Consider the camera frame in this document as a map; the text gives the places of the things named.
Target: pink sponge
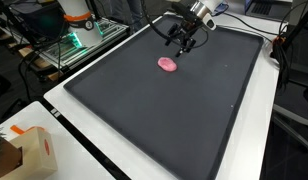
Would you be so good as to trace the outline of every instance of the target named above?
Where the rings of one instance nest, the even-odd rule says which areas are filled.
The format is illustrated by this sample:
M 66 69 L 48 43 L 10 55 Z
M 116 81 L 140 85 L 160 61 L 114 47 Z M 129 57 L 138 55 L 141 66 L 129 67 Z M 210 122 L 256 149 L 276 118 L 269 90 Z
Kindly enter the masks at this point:
M 177 65 L 175 64 L 175 62 L 167 57 L 161 57 L 157 64 L 164 70 L 167 72 L 173 72 L 177 69 Z

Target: desk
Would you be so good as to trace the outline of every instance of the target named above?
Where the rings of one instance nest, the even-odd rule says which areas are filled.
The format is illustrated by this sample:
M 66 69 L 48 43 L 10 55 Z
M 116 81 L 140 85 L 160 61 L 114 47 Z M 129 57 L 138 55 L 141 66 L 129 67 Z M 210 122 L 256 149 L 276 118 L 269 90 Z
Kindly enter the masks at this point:
M 257 28 L 278 32 L 279 23 L 277 22 L 238 16 Z M 215 21 L 220 25 L 246 28 L 239 21 L 224 15 L 215 18 Z M 46 93 L 44 98 L 131 179 L 175 179 L 167 170 L 63 89 L 65 83 L 100 61 L 117 47 Z M 218 180 L 259 179 L 278 78 L 278 69 L 274 60 L 268 56 L 270 49 L 270 46 L 264 45 L 255 64 L 216 178 Z
M 115 178 L 39 103 L 34 102 L 0 125 L 6 139 L 17 136 L 9 128 L 44 127 L 52 137 L 58 171 L 46 180 Z

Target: floor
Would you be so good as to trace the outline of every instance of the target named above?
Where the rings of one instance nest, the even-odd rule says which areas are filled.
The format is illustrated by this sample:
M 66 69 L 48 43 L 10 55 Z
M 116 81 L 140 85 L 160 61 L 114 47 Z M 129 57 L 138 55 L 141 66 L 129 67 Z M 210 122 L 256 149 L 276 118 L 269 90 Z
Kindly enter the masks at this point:
M 108 1 L 102 1 L 106 14 L 110 14 Z M 150 14 L 163 13 L 169 3 L 165 0 L 151 1 L 148 3 Z M 193 0 L 184 0 L 183 2 L 193 2 Z M 125 10 L 126 21 L 129 20 L 128 10 Z M 17 73 L 17 66 L 20 62 L 17 55 L 11 55 L 4 47 L 0 46 L 0 73 L 11 81 L 12 87 L 0 98 L 0 120 L 6 109 L 17 99 L 26 100 L 24 84 Z M 36 76 L 28 73 L 28 82 L 31 88 L 32 96 L 41 96 L 44 92 L 52 88 L 55 83 L 40 83 Z M 17 107 L 13 111 L 16 113 L 22 107 Z M 308 152 L 299 145 L 293 138 L 288 136 L 281 128 L 273 123 L 270 125 L 269 135 L 266 144 L 261 178 L 264 180 L 308 180 Z

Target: black mat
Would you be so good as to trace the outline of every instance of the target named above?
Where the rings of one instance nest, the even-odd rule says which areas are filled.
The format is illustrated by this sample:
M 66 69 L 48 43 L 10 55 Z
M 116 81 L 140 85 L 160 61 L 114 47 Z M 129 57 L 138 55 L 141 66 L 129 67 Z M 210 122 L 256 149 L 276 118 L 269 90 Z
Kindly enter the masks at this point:
M 175 21 L 156 24 L 166 32 Z M 179 58 L 164 43 L 148 28 L 65 89 L 176 177 L 214 179 L 263 40 L 217 28 Z M 160 57 L 177 71 L 162 71 Z

